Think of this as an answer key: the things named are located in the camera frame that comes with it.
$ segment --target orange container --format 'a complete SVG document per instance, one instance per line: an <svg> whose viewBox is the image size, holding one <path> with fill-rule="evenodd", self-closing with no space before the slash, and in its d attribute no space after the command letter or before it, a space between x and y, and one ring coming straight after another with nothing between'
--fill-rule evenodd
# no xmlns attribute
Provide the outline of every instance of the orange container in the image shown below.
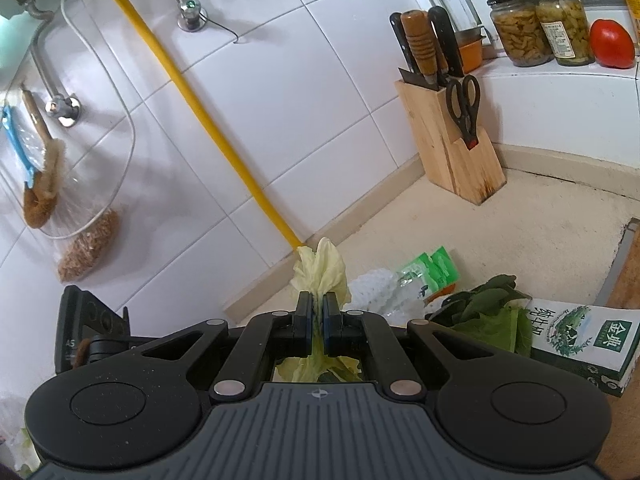
<svg viewBox="0 0 640 480"><path fill-rule="evenodd" d="M462 70L465 74L482 65L482 39L460 46L458 49L462 58Z"/></svg>

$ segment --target green logo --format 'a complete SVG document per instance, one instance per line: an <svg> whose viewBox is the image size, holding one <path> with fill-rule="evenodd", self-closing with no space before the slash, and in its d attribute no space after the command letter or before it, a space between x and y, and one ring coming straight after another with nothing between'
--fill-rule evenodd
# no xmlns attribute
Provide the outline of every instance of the green logo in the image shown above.
<svg viewBox="0 0 640 480"><path fill-rule="evenodd" d="M564 356L569 357L582 352L591 342L591 338L578 342L578 328L589 313L588 306L578 306L573 310L565 310L553 323L546 335L546 341Z"/></svg>
<svg viewBox="0 0 640 480"><path fill-rule="evenodd" d="M620 352L625 344L626 336L629 334L629 329L631 329L631 324L630 321L605 321L593 345Z"/></svg>

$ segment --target glass jar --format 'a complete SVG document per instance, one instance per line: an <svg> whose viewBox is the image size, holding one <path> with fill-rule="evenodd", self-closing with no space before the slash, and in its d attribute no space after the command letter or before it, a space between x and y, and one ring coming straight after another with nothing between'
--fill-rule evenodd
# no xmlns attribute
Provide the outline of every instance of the glass jar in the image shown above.
<svg viewBox="0 0 640 480"><path fill-rule="evenodd" d="M537 0L536 14L559 64L580 66L594 62L589 23L580 0Z"/></svg>
<svg viewBox="0 0 640 480"><path fill-rule="evenodd" d="M491 20L515 66L536 66L554 56L530 0L488 0Z"/></svg>

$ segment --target tomato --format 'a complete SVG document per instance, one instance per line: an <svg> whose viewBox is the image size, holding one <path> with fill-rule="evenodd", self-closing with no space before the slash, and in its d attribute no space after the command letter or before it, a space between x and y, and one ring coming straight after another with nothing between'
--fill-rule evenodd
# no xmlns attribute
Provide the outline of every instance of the tomato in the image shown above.
<svg viewBox="0 0 640 480"><path fill-rule="evenodd" d="M596 20L591 25L593 54L602 66L631 68L636 60L634 40L622 25L613 20Z"/></svg>

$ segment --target jar label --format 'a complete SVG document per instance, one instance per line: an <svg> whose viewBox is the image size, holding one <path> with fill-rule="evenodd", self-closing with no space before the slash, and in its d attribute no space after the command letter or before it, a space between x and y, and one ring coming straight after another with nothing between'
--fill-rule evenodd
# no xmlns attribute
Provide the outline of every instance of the jar label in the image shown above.
<svg viewBox="0 0 640 480"><path fill-rule="evenodd" d="M571 46L571 40L562 22L540 23L540 25L545 29L546 38L554 51L554 56L561 59L575 57L574 48Z"/></svg>

